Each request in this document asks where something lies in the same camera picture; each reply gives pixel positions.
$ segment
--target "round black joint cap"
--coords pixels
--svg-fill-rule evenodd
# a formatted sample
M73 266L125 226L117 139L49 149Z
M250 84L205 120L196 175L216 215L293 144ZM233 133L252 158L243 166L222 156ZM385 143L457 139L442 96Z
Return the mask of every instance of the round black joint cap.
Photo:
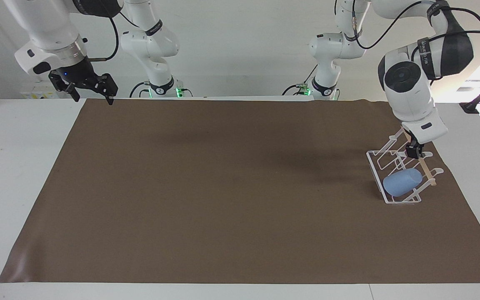
M405 93L414 88L421 77L420 67L411 61L396 63L386 72L386 86L398 93Z

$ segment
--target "white surface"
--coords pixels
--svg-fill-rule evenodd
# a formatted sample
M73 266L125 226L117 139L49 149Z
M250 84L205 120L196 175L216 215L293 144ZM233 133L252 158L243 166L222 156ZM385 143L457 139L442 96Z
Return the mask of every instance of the white surface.
M339 33L333 14L333 0L155 0L158 16L179 37L179 55L168 59L174 76L195 95L280 95L291 84L303 82L315 65L308 43L321 33ZM480 14L480 1L451 0L452 6L470 8ZM455 12L465 29L480 29L471 15ZM107 19L72 15L81 36L90 41L90 57L105 57L114 49L114 36ZM118 32L131 29L116 16ZM364 39L371 45L391 23L374 12L366 16ZM19 98L16 81L31 80L15 62L13 52L27 41L0 1L0 98ZM434 31L421 17L398 21L386 38L361 59L339 61L342 75L341 99L384 99L377 65L388 51L415 42ZM434 85L435 99L444 91L455 91L480 64L480 35L475 42L475 59L463 74L449 76ZM14 46L5 47L11 42ZM95 63L99 74L111 73L126 97L131 88L147 78L143 68L123 51L107 62Z
M370 286L375 300L480 300L480 284Z
M6 283L10 300L373 300L368 285L161 285Z
M69 99L0 100L0 272L81 107L82 103L75 104ZM480 117L463 114L452 104L438 104L438 109L450 133L435 142L436 148L480 221ZM391 300L392 296L443 300L451 299L452 295L457 300L480 300L479 284L372 285L372 288L375 300ZM50 299L101 300L372 299L368 285L0 284L0 299L35 300L45 299L46 295Z
M0 100L0 273L83 103Z

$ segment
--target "brown leather table cover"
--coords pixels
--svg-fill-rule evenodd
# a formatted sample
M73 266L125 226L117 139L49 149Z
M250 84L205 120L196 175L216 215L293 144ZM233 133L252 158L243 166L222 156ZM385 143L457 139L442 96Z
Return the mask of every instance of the brown leather table cover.
M399 125L365 100L87 100L0 283L480 283L438 155L422 203L383 202L365 152Z

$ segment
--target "blue cup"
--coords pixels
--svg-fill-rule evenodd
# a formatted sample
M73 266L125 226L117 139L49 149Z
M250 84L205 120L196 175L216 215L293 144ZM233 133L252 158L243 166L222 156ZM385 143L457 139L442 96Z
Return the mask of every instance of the blue cup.
M386 177L382 185L390 195L400 197L419 186L422 181L421 172L416 169L405 169Z

